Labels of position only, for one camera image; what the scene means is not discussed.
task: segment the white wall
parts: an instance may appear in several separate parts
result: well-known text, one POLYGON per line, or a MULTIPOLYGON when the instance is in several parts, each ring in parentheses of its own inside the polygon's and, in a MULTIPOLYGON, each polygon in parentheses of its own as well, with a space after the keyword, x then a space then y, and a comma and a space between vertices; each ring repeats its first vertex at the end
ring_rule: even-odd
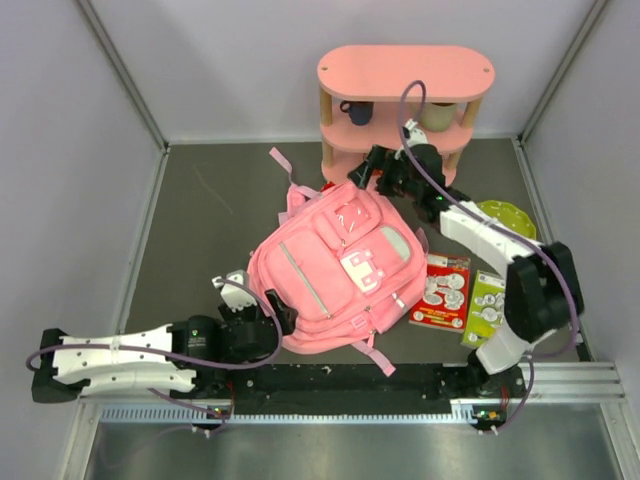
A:
POLYGON ((51 480, 74 404, 31 402, 44 328, 114 328, 158 152, 72 2, 0 15, 0 477, 51 480))
POLYGON ((640 411, 640 2, 615 0, 530 140, 561 240, 573 249, 583 321, 640 411))
POLYGON ((350 43, 479 50, 497 79, 476 134, 519 133, 591 3, 94 0, 174 142, 319 138, 316 65, 350 43))

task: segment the backpack pocket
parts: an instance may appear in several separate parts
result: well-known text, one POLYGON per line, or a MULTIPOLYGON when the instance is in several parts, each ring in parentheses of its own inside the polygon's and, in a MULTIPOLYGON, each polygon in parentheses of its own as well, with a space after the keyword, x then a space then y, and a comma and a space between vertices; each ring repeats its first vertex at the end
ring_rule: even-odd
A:
POLYGON ((353 284, 335 254, 310 230, 273 244, 265 261, 260 275, 268 278, 263 283, 274 285, 284 302, 307 320, 330 318, 353 297, 353 284))
POLYGON ((378 226, 381 220, 380 207, 371 194, 355 187, 341 191, 313 216, 316 231, 333 250, 352 245, 378 226))
POLYGON ((351 281, 371 295, 411 260, 411 247, 393 227, 385 225, 356 242, 343 253, 340 263, 351 281))

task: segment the gray tabletop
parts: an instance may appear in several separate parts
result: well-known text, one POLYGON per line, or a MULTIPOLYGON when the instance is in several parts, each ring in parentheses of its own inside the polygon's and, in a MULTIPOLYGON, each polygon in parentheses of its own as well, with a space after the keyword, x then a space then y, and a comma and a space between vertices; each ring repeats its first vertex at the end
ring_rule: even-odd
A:
MULTIPOLYGON (((287 175, 271 159, 273 144, 172 147, 145 249, 126 330, 147 330, 194 314, 216 315, 221 302, 211 284, 217 275, 245 268, 254 250, 277 226, 285 208, 287 175)), ((319 143, 276 144, 294 166, 295 181, 320 188, 319 143)), ((464 150, 455 187, 476 201, 533 208, 510 140, 474 140, 464 150)), ((420 222, 409 201, 394 199, 406 222, 420 222)), ((430 251, 471 257, 472 267, 491 271, 466 248, 425 229, 430 251)), ((561 347, 568 331, 536 351, 561 347)), ((406 318, 376 339, 394 363, 464 362, 470 350, 460 335, 410 324, 406 318)), ((569 352, 555 361, 575 361, 569 352)), ((318 355, 283 351, 279 363, 366 363, 351 347, 318 355)))

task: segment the wooden shelf post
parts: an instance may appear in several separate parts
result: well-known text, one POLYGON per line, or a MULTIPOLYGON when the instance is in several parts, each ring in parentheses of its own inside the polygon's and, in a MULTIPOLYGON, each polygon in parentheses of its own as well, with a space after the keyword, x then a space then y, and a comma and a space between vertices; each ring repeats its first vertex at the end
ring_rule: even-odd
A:
MULTIPOLYGON (((480 110, 482 98, 483 97, 480 97, 467 103, 467 108, 465 108, 464 115, 462 116, 462 121, 460 122, 463 128, 473 127, 473 123, 476 120, 476 115, 478 115, 478 111, 480 110)), ((456 169, 458 167, 458 162, 460 161, 461 155, 462 150, 458 150, 457 152, 453 152, 452 154, 450 154, 444 161, 444 168, 446 168, 447 170, 456 169)))
POLYGON ((478 110, 480 110, 482 98, 483 97, 480 97, 477 100, 472 100, 471 102, 467 103, 467 108, 464 110, 464 115, 462 116, 463 128, 473 127, 473 122, 476 121, 476 115, 478 115, 478 110))
MULTIPOLYGON (((331 112, 332 101, 324 88, 320 87, 320 122, 325 127, 331 126, 333 123, 333 114, 331 112)), ((333 166, 333 148, 322 138, 322 163, 327 166, 333 166)))

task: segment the backpack strap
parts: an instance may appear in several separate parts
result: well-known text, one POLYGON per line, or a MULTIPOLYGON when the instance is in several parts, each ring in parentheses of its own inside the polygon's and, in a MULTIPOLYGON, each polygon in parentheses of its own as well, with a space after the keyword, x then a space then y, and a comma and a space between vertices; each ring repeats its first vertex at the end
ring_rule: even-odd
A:
POLYGON ((428 253, 429 252, 429 240, 427 240, 427 235, 424 233, 424 230, 422 229, 422 227, 419 227, 416 230, 416 238, 420 242, 420 245, 422 245, 422 251, 424 253, 428 253))
POLYGON ((393 372, 396 371, 396 367, 394 367, 389 359, 385 357, 380 350, 376 350, 373 347, 367 345, 364 341, 360 340, 359 342, 355 342, 351 344, 353 348, 358 350, 359 352, 367 355, 371 360, 375 362, 376 365, 380 367, 382 372, 390 377, 393 372))
POLYGON ((269 155, 284 168, 289 176, 290 186, 287 191, 287 211, 278 214, 278 221, 282 225, 306 206, 307 199, 316 198, 320 195, 320 192, 293 182, 293 166, 276 147, 269 151, 269 155))

